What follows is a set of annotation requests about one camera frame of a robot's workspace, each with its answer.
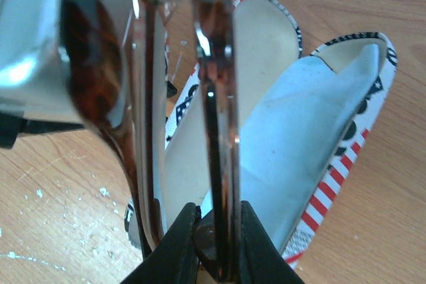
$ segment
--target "wooden table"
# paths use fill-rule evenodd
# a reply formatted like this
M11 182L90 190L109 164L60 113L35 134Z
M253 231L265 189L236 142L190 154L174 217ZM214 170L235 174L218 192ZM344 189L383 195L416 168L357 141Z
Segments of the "wooden table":
M426 0L279 1L298 20L306 53L337 35L382 31L400 61L298 273L313 284L426 283ZM194 64L190 13L182 5L170 25L179 89ZM126 182L89 132L20 139L0 153L0 181L0 283L118 283L140 262L123 230Z

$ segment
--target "black clamp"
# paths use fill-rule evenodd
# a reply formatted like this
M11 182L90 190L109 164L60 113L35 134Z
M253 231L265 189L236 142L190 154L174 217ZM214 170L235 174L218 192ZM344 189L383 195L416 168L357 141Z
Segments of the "black clamp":
M251 205L242 201L241 208L240 272L234 283L304 284L275 249ZM194 231L211 221L212 212L201 219L200 208L186 204L160 245L121 284L195 284L200 262L214 277L212 239L203 239L206 246L200 247L194 238Z
M18 136L23 134L48 134L82 129L82 124L27 120L21 116L0 112L0 148L12 149Z

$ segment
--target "silver metal object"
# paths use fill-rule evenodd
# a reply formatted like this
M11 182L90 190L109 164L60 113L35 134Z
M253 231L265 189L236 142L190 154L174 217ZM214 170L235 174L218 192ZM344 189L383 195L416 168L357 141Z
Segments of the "silver metal object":
M131 0L102 1L123 39ZM81 122L65 88L69 61L58 42L60 3L0 0L0 112Z
M220 281L239 268L239 126L232 0L193 0Z
M160 181L161 174L164 173L162 146L166 86L163 82L163 86L156 85L158 83L156 77L164 75L154 69L155 60L158 58L154 54L156 31L161 29L163 24L161 19L156 19L159 7L159 0L133 0L132 112L139 210L143 229L152 249L158 246L164 235Z

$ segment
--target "red and white stripe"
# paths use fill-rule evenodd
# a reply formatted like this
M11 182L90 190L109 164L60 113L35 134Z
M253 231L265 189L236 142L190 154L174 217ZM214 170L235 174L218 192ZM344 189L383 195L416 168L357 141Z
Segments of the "red and white stripe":
M341 186L345 182L349 171L352 169L368 133L369 130L365 129L361 134L358 134L355 138L355 142L345 151L344 155L340 158L335 157L331 161L330 164L333 166L333 169L327 171L321 179L308 206L302 214L302 218L295 232L300 230L312 235L312 237L315 235L325 215L330 210L335 197L339 194ZM295 246L295 242L297 245L297 241L295 237L293 247ZM283 254L283 258L293 269L297 266L299 259L302 257L305 249L308 248L309 243L300 243L297 246L300 247L299 252L294 253L293 249L290 256L286 252Z

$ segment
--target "white paint speck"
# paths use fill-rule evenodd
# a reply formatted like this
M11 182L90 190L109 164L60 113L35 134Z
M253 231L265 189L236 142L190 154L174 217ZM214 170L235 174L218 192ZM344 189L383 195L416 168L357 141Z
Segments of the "white paint speck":
M99 191L103 196L109 196L109 192L106 188L100 188Z

